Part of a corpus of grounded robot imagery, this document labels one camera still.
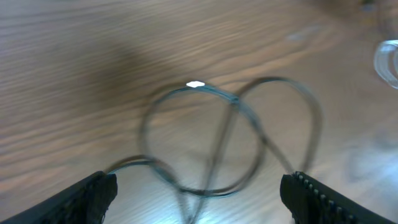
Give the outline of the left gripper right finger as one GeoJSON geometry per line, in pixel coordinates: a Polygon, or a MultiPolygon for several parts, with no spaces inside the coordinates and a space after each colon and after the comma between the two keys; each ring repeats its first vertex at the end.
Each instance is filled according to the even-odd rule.
{"type": "Polygon", "coordinates": [[[299,171],[283,175],[280,197],[298,224],[395,224],[299,171]]]}

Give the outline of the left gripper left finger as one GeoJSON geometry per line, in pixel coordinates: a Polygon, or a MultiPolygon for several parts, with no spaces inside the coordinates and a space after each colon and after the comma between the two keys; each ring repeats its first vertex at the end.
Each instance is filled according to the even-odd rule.
{"type": "Polygon", "coordinates": [[[118,194],[117,177],[98,171],[2,224],[102,224],[118,194]]]}

